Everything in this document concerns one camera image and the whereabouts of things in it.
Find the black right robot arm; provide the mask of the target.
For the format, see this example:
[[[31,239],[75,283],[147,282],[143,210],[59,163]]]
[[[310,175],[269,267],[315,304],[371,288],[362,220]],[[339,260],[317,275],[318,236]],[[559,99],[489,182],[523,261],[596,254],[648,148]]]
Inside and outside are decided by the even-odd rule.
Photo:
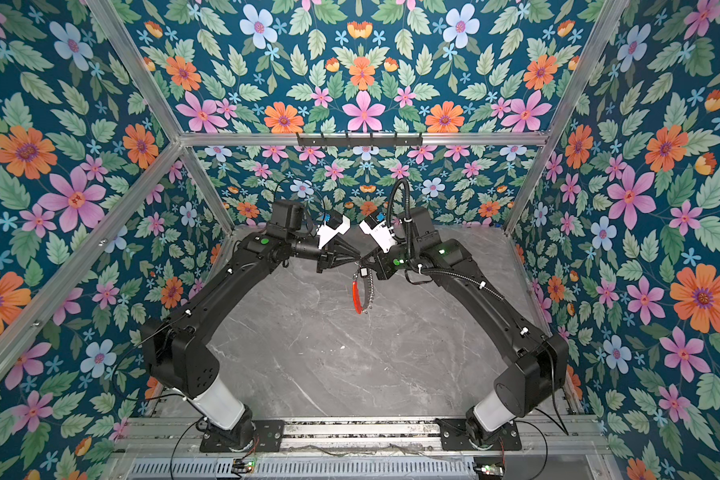
[[[563,388],[569,347],[558,334],[547,334],[500,294],[467,248],[444,240],[428,211],[417,207],[402,221],[403,235],[377,215],[360,223],[377,247],[360,261],[380,280],[396,272],[428,277],[471,314],[506,363],[490,393],[466,413],[470,442],[490,446],[502,428],[525,417]]]

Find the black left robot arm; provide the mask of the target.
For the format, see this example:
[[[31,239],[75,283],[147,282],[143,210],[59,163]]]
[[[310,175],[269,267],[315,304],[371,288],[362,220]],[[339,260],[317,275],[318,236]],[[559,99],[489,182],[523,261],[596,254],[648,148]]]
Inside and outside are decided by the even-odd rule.
[[[302,226],[303,204],[278,200],[266,226],[244,237],[230,260],[201,291],[165,320],[141,326],[141,349],[151,377],[202,412],[215,428],[232,432],[250,421],[249,409],[220,377],[207,347],[226,317],[257,284],[291,258],[312,260],[322,272],[353,263],[360,252],[341,236],[350,220],[331,211],[312,233]]]

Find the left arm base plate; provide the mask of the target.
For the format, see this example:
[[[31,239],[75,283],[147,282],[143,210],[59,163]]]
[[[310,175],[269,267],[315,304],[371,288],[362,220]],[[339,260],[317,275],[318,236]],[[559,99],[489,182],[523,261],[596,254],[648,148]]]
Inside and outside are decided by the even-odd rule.
[[[224,430],[213,423],[201,422],[199,451],[202,453],[278,452],[284,437],[282,420],[242,420],[233,429]]]

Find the black hook rack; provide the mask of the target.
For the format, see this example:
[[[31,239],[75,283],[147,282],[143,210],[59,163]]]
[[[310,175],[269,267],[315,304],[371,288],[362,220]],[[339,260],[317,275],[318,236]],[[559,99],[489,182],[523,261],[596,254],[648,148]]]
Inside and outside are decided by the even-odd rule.
[[[379,148],[418,147],[424,145],[422,134],[367,133],[367,134],[297,134],[301,147],[354,148],[370,146]]]

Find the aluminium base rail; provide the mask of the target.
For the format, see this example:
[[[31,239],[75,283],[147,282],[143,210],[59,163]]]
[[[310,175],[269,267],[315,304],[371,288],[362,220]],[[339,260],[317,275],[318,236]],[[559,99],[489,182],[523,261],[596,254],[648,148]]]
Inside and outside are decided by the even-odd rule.
[[[135,420],[129,435],[114,443],[119,456],[222,456],[223,448],[192,418]],[[465,421],[455,417],[291,417],[259,420],[255,439],[241,452],[256,458],[318,454],[329,457],[409,455],[434,458],[457,455],[607,455],[608,440],[590,415],[563,418],[564,426],[531,415],[503,428],[486,446],[475,446]]]

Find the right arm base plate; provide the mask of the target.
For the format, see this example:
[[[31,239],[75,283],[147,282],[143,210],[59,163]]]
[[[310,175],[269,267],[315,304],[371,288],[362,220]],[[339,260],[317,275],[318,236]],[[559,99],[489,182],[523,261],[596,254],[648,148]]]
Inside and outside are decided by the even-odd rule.
[[[520,451],[522,443],[514,422],[505,423],[493,432],[484,430],[473,419],[436,418],[440,428],[441,448],[445,451]]]

